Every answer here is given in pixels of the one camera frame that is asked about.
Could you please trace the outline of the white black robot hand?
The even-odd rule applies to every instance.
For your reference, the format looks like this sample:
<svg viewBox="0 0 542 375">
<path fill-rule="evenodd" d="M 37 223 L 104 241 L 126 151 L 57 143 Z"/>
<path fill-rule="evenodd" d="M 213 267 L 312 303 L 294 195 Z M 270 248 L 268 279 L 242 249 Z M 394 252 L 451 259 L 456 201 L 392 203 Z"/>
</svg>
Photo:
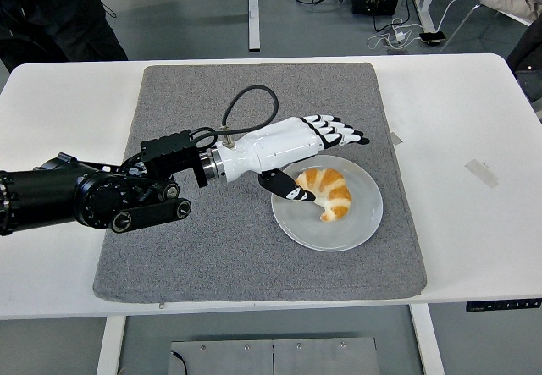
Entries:
<svg viewBox="0 0 542 375">
<path fill-rule="evenodd" d="M 212 157 L 216 175 L 228 182 L 252 171 L 258 174 L 258 182 L 264 189 L 281 198 L 313 201 L 315 195 L 302 189 L 281 169 L 333 146 L 369 142 L 361 131 L 332 115 L 290 117 L 244 134 L 231 148 L 223 142 L 217 143 Z"/>
</svg>

